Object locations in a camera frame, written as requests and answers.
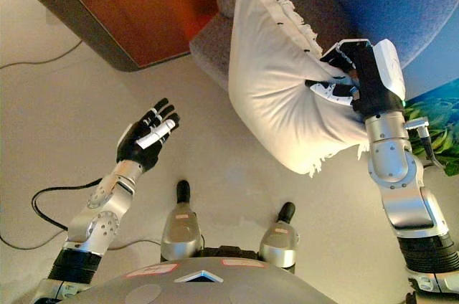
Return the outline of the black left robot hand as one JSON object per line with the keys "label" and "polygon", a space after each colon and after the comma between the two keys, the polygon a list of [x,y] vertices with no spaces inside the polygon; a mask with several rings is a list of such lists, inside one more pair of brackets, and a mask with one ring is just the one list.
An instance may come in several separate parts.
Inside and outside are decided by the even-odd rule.
{"label": "black left robot hand", "polygon": [[158,155],[171,135],[179,127],[179,115],[167,98],[162,98],[146,114],[129,125],[117,145],[116,162],[134,161],[143,172],[152,169]]}

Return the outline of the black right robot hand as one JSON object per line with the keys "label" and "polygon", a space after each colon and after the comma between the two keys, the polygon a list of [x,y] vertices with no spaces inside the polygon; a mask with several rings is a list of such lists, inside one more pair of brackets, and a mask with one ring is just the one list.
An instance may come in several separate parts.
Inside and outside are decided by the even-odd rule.
{"label": "black right robot hand", "polygon": [[321,58],[333,67],[356,75],[355,84],[306,80],[315,94],[339,105],[352,107],[362,117],[404,110],[405,86],[394,44],[383,39],[343,39]]}

